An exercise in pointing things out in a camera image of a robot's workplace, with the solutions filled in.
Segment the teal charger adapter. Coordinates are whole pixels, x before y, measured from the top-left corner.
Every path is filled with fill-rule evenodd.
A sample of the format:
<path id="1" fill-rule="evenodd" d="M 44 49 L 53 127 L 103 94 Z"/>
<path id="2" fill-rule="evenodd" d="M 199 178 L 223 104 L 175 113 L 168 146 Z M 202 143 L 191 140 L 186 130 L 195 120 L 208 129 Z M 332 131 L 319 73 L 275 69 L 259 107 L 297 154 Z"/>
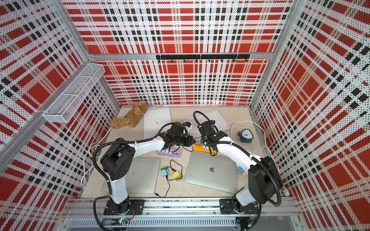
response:
<path id="1" fill-rule="evenodd" d="M 168 177 L 168 174 L 169 174 L 169 172 L 168 172 L 167 167 L 164 167 L 164 168 L 161 169 L 161 176 L 162 177 Z"/>

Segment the yellow charger adapter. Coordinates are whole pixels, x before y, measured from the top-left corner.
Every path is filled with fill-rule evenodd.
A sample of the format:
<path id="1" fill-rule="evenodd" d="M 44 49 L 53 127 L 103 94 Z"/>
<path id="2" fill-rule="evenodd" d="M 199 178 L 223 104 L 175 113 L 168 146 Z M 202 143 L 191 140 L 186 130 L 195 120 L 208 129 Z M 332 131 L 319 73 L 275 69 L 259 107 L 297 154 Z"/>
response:
<path id="1" fill-rule="evenodd" d="M 182 178 L 182 174 L 179 172 L 179 171 L 176 171 L 172 174 L 172 177 L 175 179 L 175 180 L 179 180 Z"/>

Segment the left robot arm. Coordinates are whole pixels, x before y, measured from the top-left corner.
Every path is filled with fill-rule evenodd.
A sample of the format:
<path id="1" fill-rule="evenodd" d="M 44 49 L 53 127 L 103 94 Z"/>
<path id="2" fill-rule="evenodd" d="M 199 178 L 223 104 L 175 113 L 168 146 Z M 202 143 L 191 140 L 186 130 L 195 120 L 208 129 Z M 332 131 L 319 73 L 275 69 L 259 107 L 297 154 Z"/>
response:
<path id="1" fill-rule="evenodd" d="M 134 158 L 173 146 L 191 147 L 196 142 L 189 135 L 191 128 L 190 122 L 171 122 L 151 138 L 137 141 L 118 138 L 97 148 L 92 154 L 93 166 L 105 178 L 110 199 L 117 205 L 128 200 L 125 175 Z"/>

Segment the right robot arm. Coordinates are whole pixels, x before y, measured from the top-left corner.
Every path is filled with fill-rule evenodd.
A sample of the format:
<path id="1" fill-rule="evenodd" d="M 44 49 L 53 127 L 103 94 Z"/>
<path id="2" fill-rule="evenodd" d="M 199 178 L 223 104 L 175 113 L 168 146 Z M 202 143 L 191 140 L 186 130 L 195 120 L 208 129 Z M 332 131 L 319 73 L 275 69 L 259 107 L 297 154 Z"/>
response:
<path id="1" fill-rule="evenodd" d="M 279 207 L 282 202 L 282 181 L 274 160 L 252 154 L 238 145 L 201 111 L 195 111 L 193 117 L 201 134 L 201 142 L 226 155 L 247 172 L 248 187 L 234 194 L 236 205 L 243 208 L 251 203 L 263 205 L 270 202 Z"/>

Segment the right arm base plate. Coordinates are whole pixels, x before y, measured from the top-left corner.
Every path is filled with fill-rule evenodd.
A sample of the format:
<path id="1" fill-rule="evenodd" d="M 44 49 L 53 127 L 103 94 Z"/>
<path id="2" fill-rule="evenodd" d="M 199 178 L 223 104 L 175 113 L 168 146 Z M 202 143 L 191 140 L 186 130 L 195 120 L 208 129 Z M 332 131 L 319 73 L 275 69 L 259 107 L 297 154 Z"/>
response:
<path id="1" fill-rule="evenodd" d="M 245 207 L 237 205 L 237 201 L 232 198 L 220 199 L 220 212 L 223 215 L 249 215 L 249 214 L 258 214 L 259 206 L 258 204 L 251 203 Z"/>

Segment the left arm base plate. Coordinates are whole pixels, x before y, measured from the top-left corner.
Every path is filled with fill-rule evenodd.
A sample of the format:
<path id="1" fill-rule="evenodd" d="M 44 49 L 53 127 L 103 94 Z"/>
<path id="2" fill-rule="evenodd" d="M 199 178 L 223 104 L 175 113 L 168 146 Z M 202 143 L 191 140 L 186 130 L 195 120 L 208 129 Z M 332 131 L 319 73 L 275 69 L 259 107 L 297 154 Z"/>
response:
<path id="1" fill-rule="evenodd" d="M 141 215 L 143 213 L 145 200 L 126 199 L 120 204 L 116 204 L 112 199 L 109 199 L 104 215 Z"/>

